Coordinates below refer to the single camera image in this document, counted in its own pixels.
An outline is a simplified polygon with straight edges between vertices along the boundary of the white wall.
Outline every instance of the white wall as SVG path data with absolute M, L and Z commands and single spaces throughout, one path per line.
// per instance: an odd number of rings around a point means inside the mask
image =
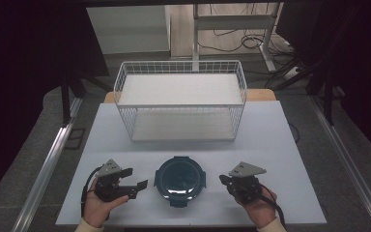
M 164 6 L 88 8 L 103 54 L 168 51 Z

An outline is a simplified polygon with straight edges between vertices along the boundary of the wrist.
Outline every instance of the wrist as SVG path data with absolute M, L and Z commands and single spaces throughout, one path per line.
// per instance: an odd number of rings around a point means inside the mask
M 274 220 L 276 220 L 276 217 L 263 217 L 263 218 L 255 218 L 252 220 L 252 222 L 254 222 L 255 226 L 258 229 L 262 229 L 266 227 L 267 225 L 269 225 Z
M 83 217 L 83 220 L 86 221 L 87 224 L 89 224 L 90 226 L 92 226 L 94 228 L 102 228 L 103 227 L 102 223 L 98 223 L 97 221 L 95 221 L 91 218 Z

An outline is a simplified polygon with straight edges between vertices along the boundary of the gray floor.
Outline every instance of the gray floor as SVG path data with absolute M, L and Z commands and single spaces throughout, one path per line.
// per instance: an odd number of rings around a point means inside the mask
M 288 49 L 275 42 L 278 49 Z M 266 73 L 266 67 L 257 51 L 250 54 L 221 53 L 221 56 L 208 56 L 202 53 L 201 59 L 238 59 L 245 71 Z M 187 57 L 187 53 L 178 53 L 175 57 Z M 99 80 L 112 86 L 121 62 L 127 60 L 167 60 L 180 59 L 168 57 L 167 54 L 127 54 L 105 56 L 110 76 L 101 76 Z M 286 62 L 289 57 L 278 57 Z M 264 88 L 270 79 L 269 74 L 246 72 L 245 78 L 249 88 Z M 55 226 L 55 220 L 62 207 L 71 183 L 74 170 L 78 165 L 85 141 L 90 133 L 99 104 L 105 92 L 98 86 L 83 80 L 87 96 L 83 99 L 71 135 L 83 132 L 83 141 L 79 145 L 70 139 L 61 154 L 39 204 L 29 231 L 73 231 L 74 228 Z M 288 122 L 294 125 L 299 134 L 293 130 L 293 137 L 298 138 L 298 148 L 306 170 L 317 193 L 318 200 L 327 218 L 324 225 L 288 225 L 289 231 L 371 231 L 371 217 L 360 200 L 348 173 L 328 139 L 304 86 L 307 80 L 296 83 L 289 88 L 275 92 L 281 101 Z M 335 128 L 349 150 L 360 173 L 371 187 L 371 143 L 349 119 L 340 106 L 340 101 L 333 103 L 333 120 Z M 44 160 L 62 124 L 62 106 L 60 89 L 49 92 L 43 101 L 43 112 L 33 128 L 29 138 L 18 153 L 13 165 L 0 183 L 0 231 L 11 231 L 17 216 L 41 170 Z M 123 229 L 107 228 L 106 231 Z

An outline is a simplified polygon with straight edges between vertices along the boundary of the human hand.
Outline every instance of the human hand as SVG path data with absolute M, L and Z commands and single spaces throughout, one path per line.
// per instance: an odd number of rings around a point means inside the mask
M 110 211 L 128 202 L 128 196 L 125 195 L 110 202 L 103 202 L 94 193 L 97 181 L 98 178 L 95 178 L 87 192 L 83 219 L 91 226 L 101 228 Z
M 262 195 L 273 202 L 276 201 L 276 194 L 267 188 L 262 187 Z M 258 229 L 267 226 L 276 219 L 275 208 L 261 199 L 246 205 L 243 205 L 241 202 L 238 203 L 243 206 Z

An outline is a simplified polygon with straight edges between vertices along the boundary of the metal rail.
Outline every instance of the metal rail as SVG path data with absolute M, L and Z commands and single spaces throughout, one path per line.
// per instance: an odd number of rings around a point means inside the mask
M 23 205 L 23 208 L 17 217 L 12 229 L 13 232 L 27 231 L 29 229 L 35 212 L 37 211 L 42 200 L 47 184 L 49 183 L 53 170 L 56 167 L 56 163 L 71 132 L 71 128 L 73 127 L 74 119 L 81 102 L 82 99 L 74 99 L 73 103 L 71 104 L 71 120 L 64 128 L 59 129 L 53 145 L 47 154 L 46 160 L 44 161 L 41 172 L 39 173 L 35 184 L 32 186 L 28 198 L 26 199 L 25 204 Z
M 371 217 L 371 188 L 368 186 L 361 173 L 359 172 L 356 164 L 354 163 L 351 155 L 343 144 L 340 136 L 336 132 L 334 126 L 331 126 L 328 120 L 325 118 L 321 104 L 318 102 L 318 97 L 310 97 L 312 105 L 315 112 L 318 115 L 321 124 L 326 131 L 330 142 L 332 143 L 338 157 L 342 161 L 345 170 L 348 172 L 348 175 L 357 190 L 367 212 Z

